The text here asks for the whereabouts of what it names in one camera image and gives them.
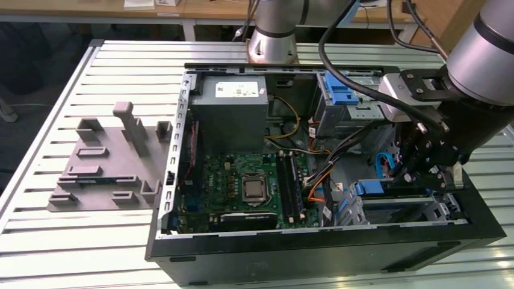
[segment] blue plastic latch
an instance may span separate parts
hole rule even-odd
[[[338,208],[338,214],[343,211],[344,207],[346,207],[346,204],[347,204],[347,199],[344,198],[344,200],[340,202],[339,204],[339,208]]]
[[[342,84],[330,72],[324,74],[324,79],[326,87],[331,94],[331,103],[358,105],[359,99],[355,96],[354,91],[350,89],[350,87]]]
[[[364,188],[362,187],[362,184],[358,182],[356,184],[355,184],[355,190],[356,190],[356,195],[362,195],[362,194],[364,194]]]
[[[383,194],[385,189],[379,181],[362,181],[362,187],[364,188],[366,194]]]

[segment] yellow wire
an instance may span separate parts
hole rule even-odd
[[[295,129],[288,133],[288,134],[283,134],[283,135],[268,135],[266,136],[264,138],[271,138],[271,139],[275,139],[275,138],[286,138],[291,135],[294,135],[296,132],[298,132],[298,128],[299,128],[299,116],[298,116],[298,113],[295,111],[295,109],[292,108],[292,106],[290,105],[290,103],[280,97],[275,96],[275,98],[280,99],[280,101],[287,105],[287,107],[291,109],[292,113],[295,114],[295,117],[296,117],[296,126],[295,126]]]

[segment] white label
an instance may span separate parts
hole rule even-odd
[[[158,13],[158,16],[180,17],[180,14],[178,14],[178,13]]]
[[[315,138],[315,128],[308,128],[308,136]]]
[[[327,207],[323,207],[323,215],[327,217],[328,220],[331,219],[331,211]]]
[[[218,82],[218,98],[256,98],[259,87],[256,82]]]

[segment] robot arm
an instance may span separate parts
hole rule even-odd
[[[292,63],[296,25],[328,26],[348,3],[350,0],[260,0],[248,44],[252,62]]]
[[[262,0],[248,44],[252,62],[292,63],[295,26],[331,25],[352,2]],[[407,115],[398,117],[398,107],[382,103],[387,119],[399,123],[397,182],[417,182],[435,190],[453,188],[454,167],[469,161],[473,151],[514,121],[513,13],[514,1],[489,0],[442,69],[386,75],[380,94],[417,106],[443,127],[443,132],[427,129]],[[449,173],[434,167],[447,168]]]
[[[385,77],[386,94],[409,89],[414,101],[441,101],[426,107],[446,125],[442,134],[405,122],[397,126],[401,163],[397,181],[418,182],[435,190],[455,188],[454,167],[514,121],[514,1],[489,0],[439,70],[405,70]],[[446,171],[434,171],[434,167]]]

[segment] metal table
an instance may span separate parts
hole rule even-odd
[[[330,45],[338,64],[434,68],[434,55],[395,46]],[[300,63],[319,63],[315,45],[299,45]],[[144,261],[151,210],[49,213],[47,199],[72,153],[81,117],[120,126],[116,101],[132,101],[147,124],[174,121],[184,62],[244,63],[244,45],[212,42],[105,41],[88,48],[36,140],[0,198],[0,287],[178,288]],[[244,288],[513,288],[514,142],[510,130],[478,149],[466,170],[509,237],[407,274],[339,276]]]

